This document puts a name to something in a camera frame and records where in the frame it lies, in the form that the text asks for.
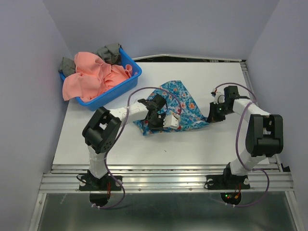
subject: metal frame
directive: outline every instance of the metal frame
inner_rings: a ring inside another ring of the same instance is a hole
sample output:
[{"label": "metal frame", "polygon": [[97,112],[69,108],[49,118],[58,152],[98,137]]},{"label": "metal frame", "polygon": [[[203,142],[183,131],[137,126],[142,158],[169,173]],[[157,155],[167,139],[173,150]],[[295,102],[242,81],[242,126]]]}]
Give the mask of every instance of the metal frame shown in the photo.
[{"label": "metal frame", "polygon": [[[253,91],[246,64],[240,62],[248,88]],[[39,228],[47,193],[89,193],[80,192],[76,175],[85,173],[88,165],[53,165],[49,174],[44,174],[38,192],[35,209],[32,215],[29,231]],[[298,231],[304,231],[304,225],[298,210],[294,194],[291,173],[283,172],[281,162],[277,156],[269,158],[268,165],[259,165],[267,171],[270,178],[269,191],[285,192],[286,198]],[[127,193],[213,193],[225,192],[221,190],[207,190],[204,188],[205,175],[222,173],[224,165],[117,165],[110,166],[114,174],[123,176],[123,186]],[[246,192],[262,192],[267,185],[263,173],[253,172],[248,175],[251,189]]]},{"label": "metal frame", "polygon": [[[263,166],[271,181],[269,191],[293,191],[291,173],[279,172],[277,166]],[[204,188],[206,175],[222,174],[222,166],[110,166],[115,175],[123,176],[123,186],[127,193],[223,193],[225,190],[207,190]],[[89,193],[80,192],[78,173],[44,174],[39,193]],[[262,172],[248,175],[250,192],[265,191],[267,179]]]}]

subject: robotic arm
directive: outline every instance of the robotic arm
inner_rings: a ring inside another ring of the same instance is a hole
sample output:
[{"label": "robotic arm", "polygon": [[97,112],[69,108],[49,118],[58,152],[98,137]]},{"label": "robotic arm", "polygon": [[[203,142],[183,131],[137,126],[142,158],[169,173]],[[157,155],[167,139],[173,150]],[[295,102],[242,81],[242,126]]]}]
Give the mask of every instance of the robotic arm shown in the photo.
[{"label": "robotic arm", "polygon": [[[209,190],[235,190],[238,185],[242,189],[250,189],[248,172],[260,161],[281,153],[283,149],[283,122],[280,115],[271,115],[263,111],[246,96],[240,96],[237,86],[228,86],[221,92],[212,92],[215,97],[210,103],[209,123],[226,119],[225,115],[237,113],[248,122],[245,150],[232,162],[228,163],[223,175],[208,175],[205,187]],[[234,200],[226,203],[235,204]]]},{"label": "robotic arm", "polygon": [[[223,121],[226,119],[226,115],[231,113],[242,116],[246,106],[251,103],[248,97],[239,95],[237,86],[226,87],[224,94],[215,90],[212,95],[215,99],[210,103],[208,123]],[[107,110],[101,107],[94,113],[82,132],[89,149],[90,167],[87,174],[82,175],[79,179],[83,183],[83,185],[80,184],[80,191],[106,191],[107,184],[111,184],[110,187],[113,191],[121,190],[113,185],[115,184],[114,180],[108,176],[104,164],[106,153],[113,147],[118,131],[124,123],[146,120],[151,130],[177,129],[179,127],[178,115],[160,113],[165,104],[166,100],[157,94],[152,100],[138,100],[129,108]],[[271,115],[255,104],[251,104],[243,118],[248,122],[248,130],[245,140],[246,149],[240,154],[242,163],[237,158],[227,164],[222,175],[206,176],[205,188],[208,190],[235,190],[238,186],[241,189],[250,189],[247,176],[249,170],[261,160],[272,157],[283,149],[282,117],[280,115]],[[114,177],[118,181],[122,180],[121,176]],[[105,198],[100,202],[100,198],[91,194],[90,200],[101,206],[107,203]],[[236,201],[226,201],[224,198],[223,200],[234,205],[240,202],[240,198],[236,198]]]},{"label": "robotic arm", "polygon": [[[177,115],[166,115],[159,113],[166,105],[166,100],[159,94],[152,100],[141,99],[128,107],[129,114],[126,121],[131,123],[136,120],[147,120],[151,130],[179,127]],[[92,185],[100,185],[100,179],[107,175],[104,165],[106,152],[113,147],[120,127],[127,117],[127,107],[107,110],[99,108],[82,132],[85,142],[88,145],[90,156],[90,167],[88,178]]]}]

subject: glass panel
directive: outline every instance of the glass panel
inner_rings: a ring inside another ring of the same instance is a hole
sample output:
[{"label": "glass panel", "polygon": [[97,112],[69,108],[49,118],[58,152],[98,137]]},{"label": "glass panel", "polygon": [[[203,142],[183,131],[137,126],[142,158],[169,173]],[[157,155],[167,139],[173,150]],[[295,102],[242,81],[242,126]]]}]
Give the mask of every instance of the glass panel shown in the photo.
[{"label": "glass panel", "polygon": [[[243,193],[241,204],[262,193]],[[114,203],[121,195],[112,195]],[[91,208],[88,194],[49,194],[40,231],[277,231],[296,230],[283,192],[258,205],[232,208],[218,193],[131,194],[118,208]]]}]

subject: gray cloth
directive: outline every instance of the gray cloth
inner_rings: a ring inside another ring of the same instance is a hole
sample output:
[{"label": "gray cloth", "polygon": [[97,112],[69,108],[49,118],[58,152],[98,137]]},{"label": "gray cloth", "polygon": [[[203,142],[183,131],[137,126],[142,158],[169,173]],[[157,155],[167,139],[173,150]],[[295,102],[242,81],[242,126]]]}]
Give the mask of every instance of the gray cloth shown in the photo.
[{"label": "gray cloth", "polygon": [[68,77],[76,72],[76,65],[73,60],[63,57],[58,71]]},{"label": "gray cloth", "polygon": [[94,54],[100,56],[108,64],[120,64],[121,55],[119,53],[121,45],[118,43],[110,44],[99,48]]}]

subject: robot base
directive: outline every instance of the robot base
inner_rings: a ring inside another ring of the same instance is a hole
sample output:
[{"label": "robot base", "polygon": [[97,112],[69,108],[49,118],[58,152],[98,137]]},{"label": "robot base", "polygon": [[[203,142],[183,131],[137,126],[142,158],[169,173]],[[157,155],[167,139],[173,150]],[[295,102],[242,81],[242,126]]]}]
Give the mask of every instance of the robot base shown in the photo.
[{"label": "robot base", "polygon": [[[80,191],[107,191],[108,183],[111,185],[111,191],[121,191],[121,187],[107,174],[100,179],[95,178],[88,171],[87,174],[80,174],[80,179],[83,182],[79,184]],[[114,176],[117,180],[122,182],[122,176]]]}]

